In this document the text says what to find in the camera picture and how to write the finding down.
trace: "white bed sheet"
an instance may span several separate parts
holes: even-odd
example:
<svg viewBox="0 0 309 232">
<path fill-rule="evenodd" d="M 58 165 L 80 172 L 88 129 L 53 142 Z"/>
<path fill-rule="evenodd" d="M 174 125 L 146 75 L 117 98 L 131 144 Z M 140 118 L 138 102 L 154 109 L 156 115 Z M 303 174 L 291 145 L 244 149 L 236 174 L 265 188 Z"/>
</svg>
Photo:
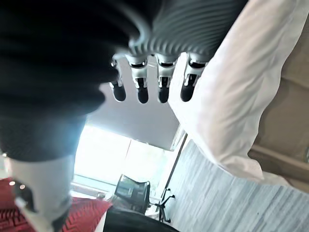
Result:
<svg viewBox="0 0 309 232">
<path fill-rule="evenodd" d="M 288 185 L 284 178 L 263 172 L 248 152 L 308 11 L 308 0 L 250 0 L 205 68 L 189 102 L 180 99 L 186 54 L 177 62 L 169 104 L 203 154 L 232 175 Z"/>
</svg>

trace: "black mesh chair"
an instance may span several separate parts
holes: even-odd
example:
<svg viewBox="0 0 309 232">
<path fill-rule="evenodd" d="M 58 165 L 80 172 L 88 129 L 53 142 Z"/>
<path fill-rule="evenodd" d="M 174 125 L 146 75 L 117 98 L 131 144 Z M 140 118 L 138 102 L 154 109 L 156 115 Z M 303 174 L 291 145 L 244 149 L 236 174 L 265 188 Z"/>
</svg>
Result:
<svg viewBox="0 0 309 232">
<path fill-rule="evenodd" d="M 166 191 L 170 189 L 164 189 L 163 200 L 160 203 L 152 204 L 150 203 L 150 182 L 137 182 L 125 175 L 121 175 L 115 195 L 131 205 L 131 210 L 145 214 L 148 207 L 155 205 L 159 210 L 159 220 L 161 222 L 170 222 L 170 219 L 166 218 L 165 214 L 165 204 L 170 198 L 175 198 L 175 195 L 169 196 L 166 200 L 164 197 Z"/>
</svg>

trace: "wooden floor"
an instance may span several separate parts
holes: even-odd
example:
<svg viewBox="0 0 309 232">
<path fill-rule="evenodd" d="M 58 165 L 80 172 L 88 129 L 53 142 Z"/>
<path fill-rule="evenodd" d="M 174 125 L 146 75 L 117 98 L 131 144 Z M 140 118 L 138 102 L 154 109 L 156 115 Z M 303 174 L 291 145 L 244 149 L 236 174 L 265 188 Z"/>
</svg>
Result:
<svg viewBox="0 0 309 232">
<path fill-rule="evenodd" d="M 191 141 L 169 187 L 172 226 L 181 232 L 309 232 L 309 195 L 230 176 Z"/>
</svg>

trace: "bright window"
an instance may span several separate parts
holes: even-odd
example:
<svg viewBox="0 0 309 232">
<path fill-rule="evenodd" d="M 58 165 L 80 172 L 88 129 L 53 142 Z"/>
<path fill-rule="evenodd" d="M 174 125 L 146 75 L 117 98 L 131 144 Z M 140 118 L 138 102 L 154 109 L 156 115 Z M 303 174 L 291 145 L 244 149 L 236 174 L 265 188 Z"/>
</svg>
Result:
<svg viewBox="0 0 309 232">
<path fill-rule="evenodd" d="M 125 174 L 136 181 L 150 181 L 151 196 L 160 198 L 162 180 L 166 182 L 174 158 L 161 148 L 86 125 L 76 153 L 74 181 L 113 191 Z"/>
</svg>

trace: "red blanket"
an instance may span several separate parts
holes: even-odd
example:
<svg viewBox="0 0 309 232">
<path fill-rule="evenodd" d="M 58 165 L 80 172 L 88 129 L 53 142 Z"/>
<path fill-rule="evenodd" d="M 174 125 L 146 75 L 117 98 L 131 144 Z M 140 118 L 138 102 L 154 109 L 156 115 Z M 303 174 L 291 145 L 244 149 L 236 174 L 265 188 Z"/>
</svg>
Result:
<svg viewBox="0 0 309 232">
<path fill-rule="evenodd" d="M 11 179 L 0 180 L 0 231 L 35 232 L 15 206 Z M 93 232 L 104 213 L 110 208 L 108 202 L 73 198 L 72 207 L 62 232 Z"/>
</svg>

